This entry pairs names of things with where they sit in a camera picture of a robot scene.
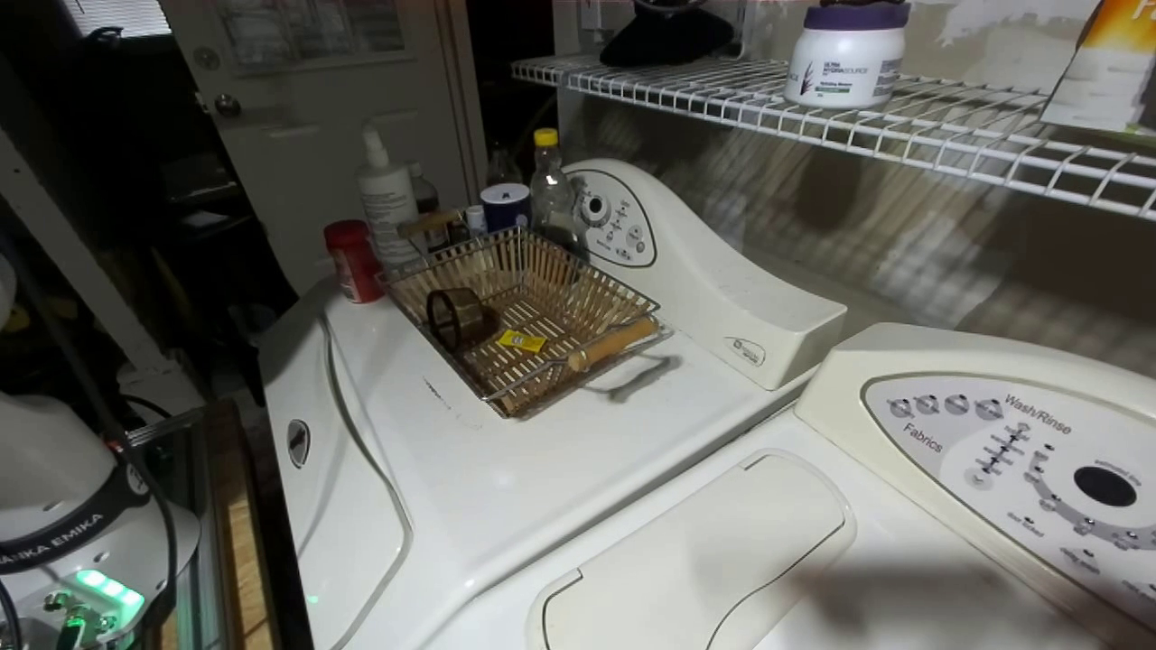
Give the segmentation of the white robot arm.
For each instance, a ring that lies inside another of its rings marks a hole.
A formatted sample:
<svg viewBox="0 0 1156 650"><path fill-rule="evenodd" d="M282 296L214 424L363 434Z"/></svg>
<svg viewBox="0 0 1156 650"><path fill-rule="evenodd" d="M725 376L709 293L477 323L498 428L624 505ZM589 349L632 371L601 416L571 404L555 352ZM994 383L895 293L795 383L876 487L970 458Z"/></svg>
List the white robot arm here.
<svg viewBox="0 0 1156 650"><path fill-rule="evenodd" d="M131 650L195 548L197 517L67 404L0 398L5 650Z"/></svg>

